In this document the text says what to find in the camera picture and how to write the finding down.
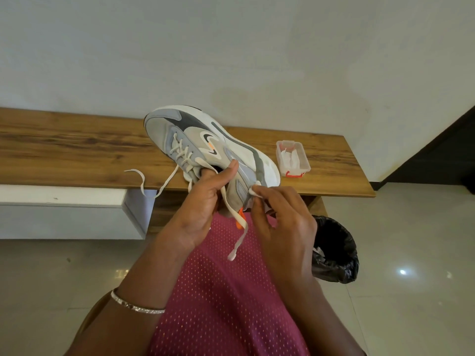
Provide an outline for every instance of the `gray and white sneaker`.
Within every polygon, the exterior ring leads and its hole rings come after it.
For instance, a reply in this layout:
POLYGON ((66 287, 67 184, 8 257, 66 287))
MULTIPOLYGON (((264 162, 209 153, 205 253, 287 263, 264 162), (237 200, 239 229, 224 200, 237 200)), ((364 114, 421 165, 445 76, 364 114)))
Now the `gray and white sneaker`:
POLYGON ((230 214, 245 229, 228 257, 234 259, 247 232, 247 222, 238 211, 251 206, 252 185, 280 184, 276 164, 261 151, 232 137, 210 115, 194 107, 160 107, 149 113, 143 124, 150 139, 177 163, 177 169, 180 167, 191 182, 199 180, 204 167, 219 172, 233 159, 239 162, 238 173, 227 189, 221 191, 230 214))

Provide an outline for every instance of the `shoe logo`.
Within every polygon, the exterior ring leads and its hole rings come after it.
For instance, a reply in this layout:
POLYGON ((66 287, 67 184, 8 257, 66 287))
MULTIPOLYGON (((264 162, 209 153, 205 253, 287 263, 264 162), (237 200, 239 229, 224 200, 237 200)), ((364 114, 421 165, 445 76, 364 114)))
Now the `shoe logo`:
POLYGON ((199 149, 201 152, 206 152, 214 157, 218 158, 221 160, 221 155, 218 154, 216 148, 214 147, 213 143, 210 141, 210 138, 214 138, 216 140, 219 140, 215 135, 211 135, 207 132, 202 132, 201 133, 201 138, 205 141, 206 146, 209 147, 209 149, 199 149))

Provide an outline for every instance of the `person's right hand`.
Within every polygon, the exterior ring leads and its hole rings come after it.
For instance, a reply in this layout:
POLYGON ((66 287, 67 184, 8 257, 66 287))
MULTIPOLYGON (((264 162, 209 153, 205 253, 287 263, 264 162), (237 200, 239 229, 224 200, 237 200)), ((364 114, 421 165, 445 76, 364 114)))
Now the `person's right hand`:
POLYGON ((262 256, 282 300, 313 283, 312 249, 317 222, 293 187, 252 188, 276 211, 277 226, 270 226, 264 202, 254 197, 252 220, 262 256))

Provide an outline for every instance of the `white shoelace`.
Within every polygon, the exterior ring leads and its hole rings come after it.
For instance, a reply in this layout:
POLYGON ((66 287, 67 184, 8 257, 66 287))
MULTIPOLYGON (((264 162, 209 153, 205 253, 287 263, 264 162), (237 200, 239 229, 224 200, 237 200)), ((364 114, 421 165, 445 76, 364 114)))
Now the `white shoelace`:
MULTIPOLYGON (((168 179, 166 179, 166 181, 163 183, 163 185, 160 187, 160 190, 158 191, 157 195, 154 196, 154 197, 148 197, 146 196, 145 194, 145 191, 143 189, 143 185, 145 183, 145 175, 137 170, 136 168, 131 168, 130 170, 125 170, 124 172, 129 172, 129 171, 133 171, 133 172, 136 172, 140 175, 140 177, 142 178, 142 184, 140 185, 140 191, 142 192, 142 194, 147 197, 147 198, 157 198, 158 196, 160 196, 160 194, 162 193, 162 191, 165 189, 166 185, 168 185, 168 183, 170 182, 170 180, 173 178, 173 176, 175 176, 175 173, 177 173, 178 169, 180 168, 180 166, 178 165, 178 158, 179 157, 182 157, 183 158, 183 161, 181 161, 181 165, 183 166, 185 164, 185 162, 188 162, 188 166, 186 167, 186 172, 190 172, 192 169, 193 169, 193 166, 190 164, 190 157, 191 155, 193 154, 193 152, 190 152, 188 155, 188 146, 185 147, 185 149, 182 148, 182 139, 180 141, 178 141, 177 139, 177 134, 174 134, 173 135, 173 139, 178 143, 174 148, 172 148, 170 151, 173 152, 175 150, 178 150, 178 155, 177 155, 177 166, 175 167, 175 170, 170 174, 170 176, 168 176, 168 179)), ((206 168, 209 168, 210 170, 213 170, 214 172, 218 173, 217 170, 212 167, 208 162, 206 162, 205 160, 203 160, 202 158, 200 157, 197 157, 195 158, 195 161, 197 163, 199 163, 201 166, 203 167, 206 167, 206 168)), ((189 184, 188 184, 188 192, 191 191, 191 187, 193 185, 193 180, 190 178, 189 179, 189 184)), ((258 196, 254 191, 252 191, 252 189, 249 189, 249 193, 253 196, 258 196)), ((229 212, 231 213, 231 215, 235 218, 235 220, 244 228, 244 232, 242 233, 241 237, 238 239, 238 241, 236 242, 236 244, 234 245, 234 249, 233 251, 231 251, 231 253, 228 255, 228 260, 230 261, 233 261, 234 258, 236 258, 236 252, 237 252, 237 249, 239 248, 239 246, 242 244, 242 241, 244 240, 244 237, 246 237, 246 233, 247 233, 247 230, 249 229, 249 226, 247 225, 247 222, 246 220, 239 214, 237 213, 228 203, 228 198, 226 197, 226 188, 223 186, 221 188, 221 195, 223 196, 223 201, 224 201, 224 204, 226 205, 226 208, 229 210, 229 212)))

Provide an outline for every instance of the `silver bangle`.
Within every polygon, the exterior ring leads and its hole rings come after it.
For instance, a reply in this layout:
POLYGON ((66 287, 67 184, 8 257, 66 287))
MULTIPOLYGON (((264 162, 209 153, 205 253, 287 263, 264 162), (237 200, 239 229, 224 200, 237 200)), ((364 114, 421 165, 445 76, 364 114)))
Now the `silver bangle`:
POLYGON ((165 309, 146 309, 146 308, 143 308, 143 307, 138 307, 138 306, 132 305, 131 303, 128 303, 127 301, 124 301, 123 299, 121 299, 119 296, 116 295, 117 289, 118 288, 115 288, 115 289, 112 290, 111 297, 119 305, 127 307, 128 309, 131 309, 132 311, 142 312, 142 313, 145 313, 145 314, 157 315, 157 314, 162 314, 163 312, 165 312, 165 309))

